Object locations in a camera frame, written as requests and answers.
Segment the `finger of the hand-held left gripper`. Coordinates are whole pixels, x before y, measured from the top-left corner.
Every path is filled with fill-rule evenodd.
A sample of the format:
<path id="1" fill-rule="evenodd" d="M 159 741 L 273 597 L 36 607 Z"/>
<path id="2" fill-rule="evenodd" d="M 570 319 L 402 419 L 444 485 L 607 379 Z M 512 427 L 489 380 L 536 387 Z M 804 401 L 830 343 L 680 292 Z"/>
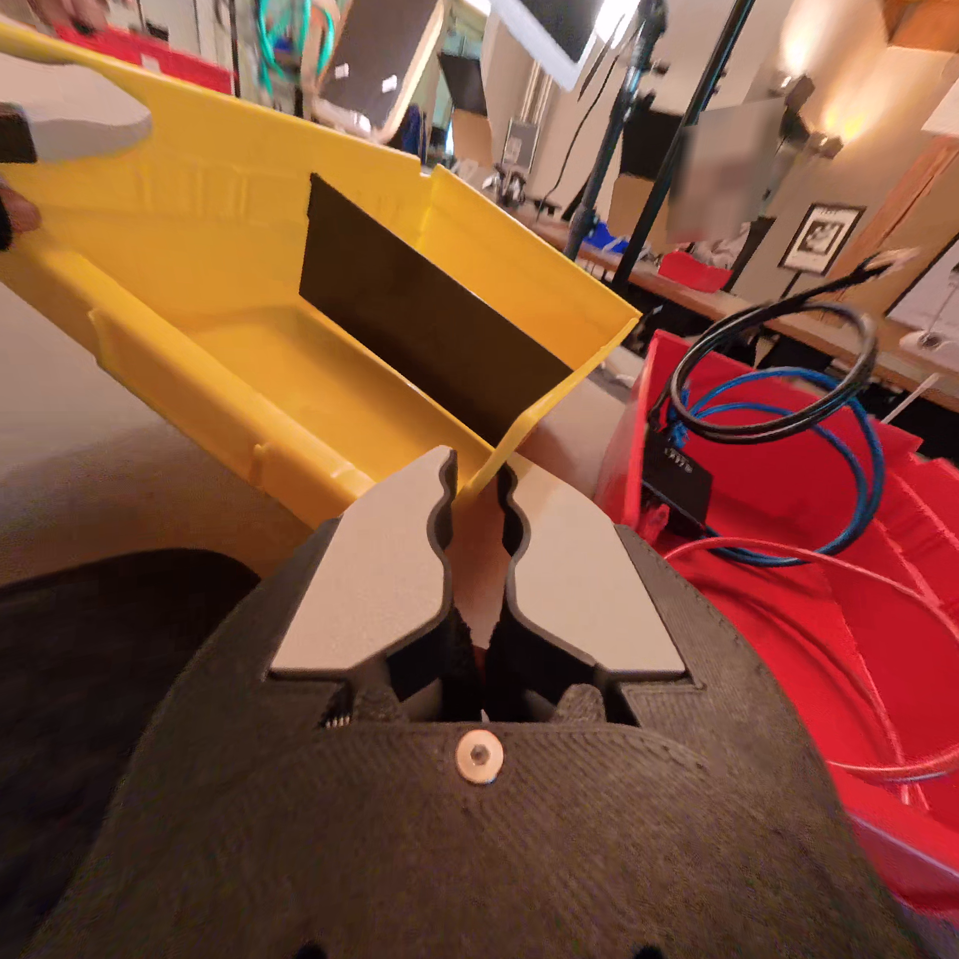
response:
<path id="1" fill-rule="evenodd" d="M 36 164 L 130 150 L 152 132 L 150 110 L 73 64 L 1 55 L 1 162 Z"/>

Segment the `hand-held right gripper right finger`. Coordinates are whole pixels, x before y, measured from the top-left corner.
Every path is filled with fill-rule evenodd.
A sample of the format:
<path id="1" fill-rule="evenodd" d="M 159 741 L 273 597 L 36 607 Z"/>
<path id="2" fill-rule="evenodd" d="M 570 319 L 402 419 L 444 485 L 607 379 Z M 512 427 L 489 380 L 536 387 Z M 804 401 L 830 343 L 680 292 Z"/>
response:
<path id="1" fill-rule="evenodd" d="M 672 681 L 687 666 L 617 527 L 535 464 L 499 475 L 509 553 L 498 643 L 524 681 Z"/>

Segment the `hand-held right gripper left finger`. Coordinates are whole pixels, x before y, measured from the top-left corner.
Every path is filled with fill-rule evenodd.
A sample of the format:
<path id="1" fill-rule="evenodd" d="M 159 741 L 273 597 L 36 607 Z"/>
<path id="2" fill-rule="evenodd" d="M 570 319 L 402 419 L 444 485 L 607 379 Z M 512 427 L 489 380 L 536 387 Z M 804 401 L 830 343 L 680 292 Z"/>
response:
<path id="1" fill-rule="evenodd" d="M 454 449 L 435 447 L 342 513 L 271 674 L 359 678 L 438 627 L 452 605 L 458 466 Z"/>

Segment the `black ethernet switch box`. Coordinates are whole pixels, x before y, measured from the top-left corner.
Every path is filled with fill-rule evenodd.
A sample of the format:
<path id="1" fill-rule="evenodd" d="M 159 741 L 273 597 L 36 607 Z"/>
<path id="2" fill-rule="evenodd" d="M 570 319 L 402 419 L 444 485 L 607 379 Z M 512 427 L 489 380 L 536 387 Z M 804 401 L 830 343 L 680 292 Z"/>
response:
<path id="1" fill-rule="evenodd" d="M 664 433 L 649 430 L 643 445 L 641 515 L 662 521 L 669 533 L 699 539 L 707 533 L 713 476 Z"/>

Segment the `yellow plastic bin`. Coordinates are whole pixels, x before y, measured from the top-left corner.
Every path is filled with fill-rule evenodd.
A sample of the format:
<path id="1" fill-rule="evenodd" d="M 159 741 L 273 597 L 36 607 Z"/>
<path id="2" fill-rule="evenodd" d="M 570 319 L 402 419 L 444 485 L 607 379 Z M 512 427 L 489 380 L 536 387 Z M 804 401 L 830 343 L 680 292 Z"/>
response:
<path id="1" fill-rule="evenodd" d="M 2 54 L 88 68 L 152 119 L 130 150 L 6 168 L 42 226 L 2 254 L 2 282 L 312 528 L 438 446 L 473 496 L 639 321 L 443 168 L 16 23 Z M 313 173 L 571 368 L 498 445 L 301 298 Z"/>

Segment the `person's left hand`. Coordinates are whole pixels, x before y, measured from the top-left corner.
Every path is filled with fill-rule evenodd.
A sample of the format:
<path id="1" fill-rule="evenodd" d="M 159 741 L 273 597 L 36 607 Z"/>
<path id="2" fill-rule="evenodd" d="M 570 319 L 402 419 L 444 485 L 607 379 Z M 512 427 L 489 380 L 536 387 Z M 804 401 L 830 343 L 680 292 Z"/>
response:
<path id="1" fill-rule="evenodd" d="M 1 206 L 13 235 L 33 232 L 41 226 L 39 209 L 5 181 L 1 182 Z"/>

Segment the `black bin divider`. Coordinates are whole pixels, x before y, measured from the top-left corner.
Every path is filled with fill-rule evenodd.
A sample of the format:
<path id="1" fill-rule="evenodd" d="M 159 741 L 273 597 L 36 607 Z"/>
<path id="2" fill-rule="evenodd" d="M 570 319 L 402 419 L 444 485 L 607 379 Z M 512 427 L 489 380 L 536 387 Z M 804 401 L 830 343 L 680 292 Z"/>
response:
<path id="1" fill-rule="evenodd" d="M 320 175 L 298 293 L 496 446 L 571 368 Z"/>

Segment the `dark board with beige rim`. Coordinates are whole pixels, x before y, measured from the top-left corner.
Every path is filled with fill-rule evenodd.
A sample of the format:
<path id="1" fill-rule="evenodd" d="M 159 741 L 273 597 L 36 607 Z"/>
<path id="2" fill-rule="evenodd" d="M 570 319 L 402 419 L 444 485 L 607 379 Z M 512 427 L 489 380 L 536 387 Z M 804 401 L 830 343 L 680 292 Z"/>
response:
<path id="1" fill-rule="evenodd" d="M 310 119 L 382 146 L 403 121 L 446 18 L 443 1 L 347 2 Z"/>

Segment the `long wooden table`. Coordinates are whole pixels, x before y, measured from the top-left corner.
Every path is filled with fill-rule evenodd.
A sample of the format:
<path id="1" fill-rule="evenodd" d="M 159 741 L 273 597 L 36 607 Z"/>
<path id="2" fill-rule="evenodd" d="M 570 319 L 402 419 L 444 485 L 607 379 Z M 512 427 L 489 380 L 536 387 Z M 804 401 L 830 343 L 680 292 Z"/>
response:
<path id="1" fill-rule="evenodd" d="M 513 216 L 555 249 L 563 250 L 566 246 L 569 232 L 567 223 L 539 217 L 532 207 L 523 207 Z M 632 270 L 629 284 L 707 318 L 711 322 L 720 321 L 748 306 L 746 301 L 735 294 L 722 292 L 707 294 L 691 290 L 665 278 L 653 265 L 643 262 Z M 846 365 L 850 365 L 855 357 L 858 343 L 855 332 L 844 326 L 835 326 L 827 322 L 825 318 L 819 318 L 818 311 L 770 320 L 768 328 L 839 359 Z M 934 381 L 928 385 L 926 396 L 931 402 L 953 413 L 957 412 L 957 373 L 929 359 L 899 350 L 893 345 L 893 340 L 898 340 L 901 336 L 902 333 L 894 331 L 889 323 L 883 323 L 880 331 L 881 348 L 874 370 L 875 377 L 884 383 L 911 392 L 933 377 Z"/>

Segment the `black framed tag sign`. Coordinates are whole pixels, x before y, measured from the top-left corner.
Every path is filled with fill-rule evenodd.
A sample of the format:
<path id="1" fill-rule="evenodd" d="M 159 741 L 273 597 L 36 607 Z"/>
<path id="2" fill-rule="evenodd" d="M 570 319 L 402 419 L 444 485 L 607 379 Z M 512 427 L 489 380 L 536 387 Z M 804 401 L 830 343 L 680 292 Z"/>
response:
<path id="1" fill-rule="evenodd" d="M 864 206 L 812 203 L 786 246 L 778 268 L 827 275 L 865 212 Z"/>

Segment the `black light stand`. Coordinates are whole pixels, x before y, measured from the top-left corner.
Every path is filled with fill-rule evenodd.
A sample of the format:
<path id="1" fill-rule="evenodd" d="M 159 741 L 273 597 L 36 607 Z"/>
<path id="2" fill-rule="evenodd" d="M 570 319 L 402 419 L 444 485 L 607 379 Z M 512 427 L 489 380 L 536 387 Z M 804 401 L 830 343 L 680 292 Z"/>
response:
<path id="1" fill-rule="evenodd" d="M 629 114 L 638 102 L 641 79 L 650 71 L 655 46 L 665 31 L 665 1 L 641 1 L 637 13 L 636 37 L 630 50 L 628 66 L 611 109 L 593 169 L 587 179 L 581 201 L 570 221 L 563 254 L 572 262 L 578 258 L 584 240 L 595 228 L 598 195 Z"/>

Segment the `LED light panel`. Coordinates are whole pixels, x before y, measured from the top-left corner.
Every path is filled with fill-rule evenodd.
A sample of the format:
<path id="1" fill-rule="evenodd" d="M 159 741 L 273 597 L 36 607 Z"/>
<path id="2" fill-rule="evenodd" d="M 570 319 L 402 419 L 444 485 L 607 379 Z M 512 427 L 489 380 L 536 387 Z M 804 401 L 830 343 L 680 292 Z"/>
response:
<path id="1" fill-rule="evenodd" d="M 594 50 L 623 39 L 637 1 L 491 1 L 490 10 L 563 91 L 576 88 Z"/>

